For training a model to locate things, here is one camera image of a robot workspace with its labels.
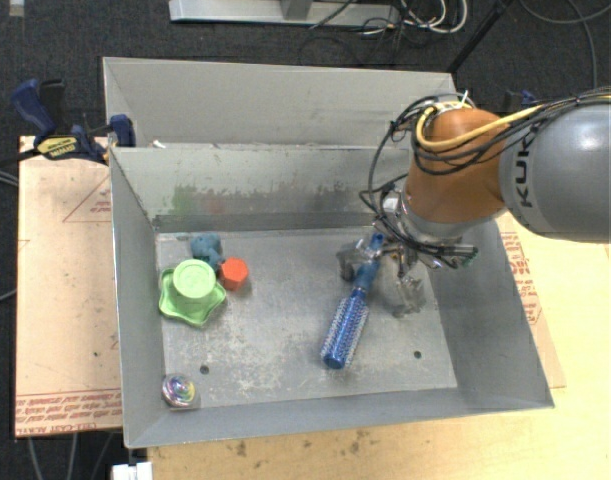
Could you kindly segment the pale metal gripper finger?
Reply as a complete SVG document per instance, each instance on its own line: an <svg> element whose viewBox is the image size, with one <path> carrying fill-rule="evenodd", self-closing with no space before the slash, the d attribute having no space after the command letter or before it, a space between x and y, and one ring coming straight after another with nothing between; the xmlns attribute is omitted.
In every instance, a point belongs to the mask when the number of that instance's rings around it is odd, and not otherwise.
<svg viewBox="0 0 611 480"><path fill-rule="evenodd" d="M401 300L394 310L396 318L421 312L427 301L425 284L422 279L405 275L396 280L396 290Z"/></svg>
<svg viewBox="0 0 611 480"><path fill-rule="evenodd" d="M340 277L347 282L353 282L356 269L361 263L361 253L355 244L345 244L336 253Z"/></svg>

